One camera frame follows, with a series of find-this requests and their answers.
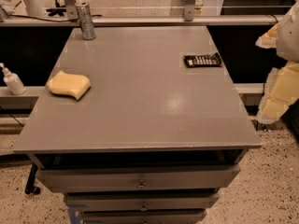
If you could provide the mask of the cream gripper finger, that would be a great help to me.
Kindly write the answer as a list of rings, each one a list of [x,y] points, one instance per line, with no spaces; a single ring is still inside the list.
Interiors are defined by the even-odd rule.
[[[265,83],[257,120],[261,124],[274,123],[298,99],[299,63],[287,62],[281,69],[273,68]]]
[[[279,23],[272,26],[266,33],[260,36],[255,45],[262,49],[274,49],[277,46]]]

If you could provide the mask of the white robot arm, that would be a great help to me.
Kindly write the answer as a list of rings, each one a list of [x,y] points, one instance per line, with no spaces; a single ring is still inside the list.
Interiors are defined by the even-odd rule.
[[[299,99],[299,1],[255,45],[274,48],[277,56],[287,61],[284,67],[273,68],[268,74],[256,115],[261,124],[272,124]]]

